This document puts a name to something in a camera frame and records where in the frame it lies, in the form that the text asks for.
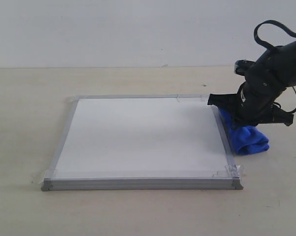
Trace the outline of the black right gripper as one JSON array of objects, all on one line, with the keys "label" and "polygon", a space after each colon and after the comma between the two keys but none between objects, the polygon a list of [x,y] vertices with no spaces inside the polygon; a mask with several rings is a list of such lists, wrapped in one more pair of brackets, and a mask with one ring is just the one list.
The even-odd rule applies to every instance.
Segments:
[{"label": "black right gripper", "polygon": [[283,123],[290,126],[294,115],[281,109],[275,100],[286,90],[272,67],[273,55],[263,53],[247,70],[245,82],[237,94],[210,94],[207,104],[225,111],[236,111],[237,118],[245,124]]}]

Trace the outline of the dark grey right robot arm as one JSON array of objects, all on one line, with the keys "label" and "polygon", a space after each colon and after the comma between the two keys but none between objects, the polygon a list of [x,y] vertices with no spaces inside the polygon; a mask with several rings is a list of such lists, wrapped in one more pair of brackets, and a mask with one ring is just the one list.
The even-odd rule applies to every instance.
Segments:
[{"label": "dark grey right robot arm", "polygon": [[266,50],[256,61],[237,60],[235,73],[245,77],[237,93],[210,94],[207,102],[229,113],[232,127],[293,123],[296,110],[284,111],[275,100],[296,86],[296,41]]}]

